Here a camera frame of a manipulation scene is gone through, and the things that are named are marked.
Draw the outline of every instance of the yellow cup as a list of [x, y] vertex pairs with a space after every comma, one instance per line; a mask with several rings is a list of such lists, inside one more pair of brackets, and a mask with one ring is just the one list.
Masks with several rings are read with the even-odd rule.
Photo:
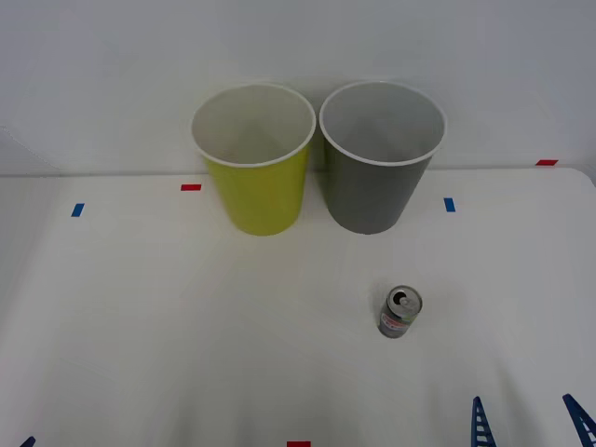
[[297, 219], [316, 125], [306, 98], [274, 84], [230, 88], [198, 108], [197, 150], [240, 230], [269, 236]]

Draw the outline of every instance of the table surface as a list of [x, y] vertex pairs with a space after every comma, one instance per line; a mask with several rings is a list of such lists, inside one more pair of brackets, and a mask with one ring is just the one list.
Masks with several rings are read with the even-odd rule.
[[[319, 181], [292, 228], [251, 237], [209, 176], [0, 179], [0, 444], [459, 447], [478, 395], [500, 447], [579, 447], [562, 395], [596, 416], [589, 179], [432, 170], [374, 236]], [[399, 284], [424, 308], [389, 340]]]

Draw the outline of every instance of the soda can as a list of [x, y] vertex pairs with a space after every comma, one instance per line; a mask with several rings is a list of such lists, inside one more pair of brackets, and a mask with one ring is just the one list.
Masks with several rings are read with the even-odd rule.
[[420, 294], [409, 286], [393, 288], [381, 309], [379, 331], [388, 338], [400, 338], [422, 310]]

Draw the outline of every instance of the blue tape marker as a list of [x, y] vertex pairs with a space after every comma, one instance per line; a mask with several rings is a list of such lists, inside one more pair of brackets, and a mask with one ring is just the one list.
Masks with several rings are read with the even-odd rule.
[[443, 201], [445, 202], [445, 209], [447, 212], [455, 212], [455, 204], [452, 198], [446, 197], [443, 199]]
[[84, 206], [84, 203], [77, 203], [76, 205], [74, 205], [74, 210], [73, 214], [71, 214], [71, 217], [81, 217], [81, 212], [83, 212]]
[[35, 438], [30, 436], [28, 440], [26, 440], [20, 447], [33, 447], [35, 444]]

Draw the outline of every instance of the blue plastic object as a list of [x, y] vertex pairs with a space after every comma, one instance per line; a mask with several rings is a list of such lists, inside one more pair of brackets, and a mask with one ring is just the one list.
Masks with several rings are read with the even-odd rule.
[[20, 445], [20, 447], [33, 447], [34, 444], [35, 438], [33, 436], [30, 436], [28, 440], [26, 440], [23, 444]]
[[565, 402], [567, 411], [571, 415], [571, 420], [574, 421], [581, 445], [583, 447], [594, 447], [596, 445], [596, 437], [594, 436], [596, 433], [596, 423], [581, 408], [581, 405], [577, 403], [571, 394], [565, 394], [562, 397], [562, 401]]
[[496, 447], [491, 426], [488, 425], [481, 398], [474, 398], [472, 405], [472, 447]]
[[451, 197], [444, 198], [443, 202], [445, 202], [445, 210], [447, 212], [455, 212], [454, 200]]
[[71, 217], [81, 217], [83, 207], [85, 207], [84, 203], [77, 203], [76, 205], [74, 205], [73, 214], [71, 214]]

